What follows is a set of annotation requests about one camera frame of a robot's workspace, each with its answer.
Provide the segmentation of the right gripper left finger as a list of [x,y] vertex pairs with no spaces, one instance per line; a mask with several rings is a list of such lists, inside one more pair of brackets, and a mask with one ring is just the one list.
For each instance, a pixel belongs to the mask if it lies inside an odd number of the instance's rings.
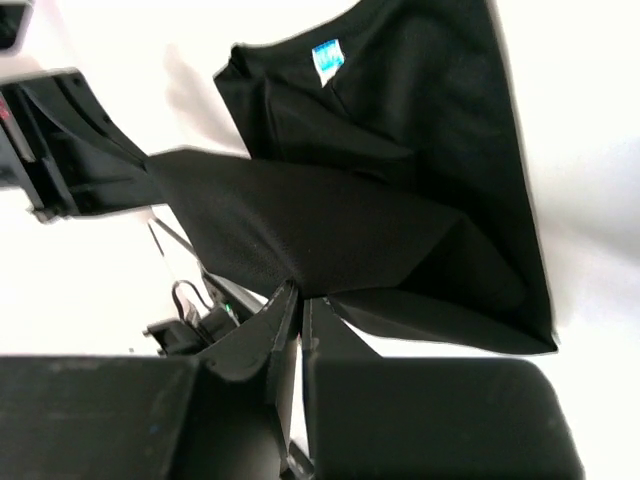
[[299,320],[298,289],[285,282],[257,314],[199,355],[194,470],[285,468]]

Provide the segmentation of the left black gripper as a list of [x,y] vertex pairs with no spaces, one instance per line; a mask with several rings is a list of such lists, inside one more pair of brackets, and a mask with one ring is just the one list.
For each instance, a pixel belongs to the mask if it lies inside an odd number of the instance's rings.
[[1,83],[1,184],[21,188],[42,223],[160,204],[147,155],[79,71]]

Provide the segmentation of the black t shirt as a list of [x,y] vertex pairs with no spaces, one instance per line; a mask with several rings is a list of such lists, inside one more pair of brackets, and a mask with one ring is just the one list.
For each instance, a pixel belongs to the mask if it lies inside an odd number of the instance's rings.
[[483,1],[361,1],[214,79],[247,158],[150,176],[213,274],[284,282],[380,337],[556,350],[509,85]]

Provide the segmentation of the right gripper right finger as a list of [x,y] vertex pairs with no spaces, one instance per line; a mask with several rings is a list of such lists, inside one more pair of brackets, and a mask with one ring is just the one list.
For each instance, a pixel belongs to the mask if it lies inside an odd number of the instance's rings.
[[304,358],[380,358],[325,298],[304,302],[301,348]]

